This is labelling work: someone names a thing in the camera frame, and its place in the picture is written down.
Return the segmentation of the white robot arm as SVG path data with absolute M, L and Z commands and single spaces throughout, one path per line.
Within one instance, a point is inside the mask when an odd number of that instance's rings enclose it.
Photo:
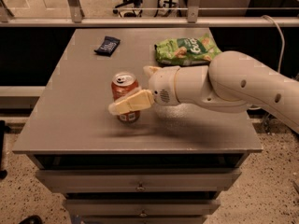
M 299 133 L 299 82 L 237 51 L 224 51 L 208 65 L 146 66 L 146 89 L 134 88 L 108 107 L 112 115 L 153 104 L 194 104 L 238 113 L 256 105 Z

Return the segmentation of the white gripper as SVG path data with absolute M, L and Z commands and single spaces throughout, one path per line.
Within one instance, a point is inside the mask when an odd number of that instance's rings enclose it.
M 175 91 L 175 77 L 178 70 L 178 66 L 144 66 L 144 74 L 149 78 L 149 90 L 141 87 L 132 89 L 109 105 L 109 113 L 116 116 L 148 109 L 154 101 L 159 105 L 178 105 Z

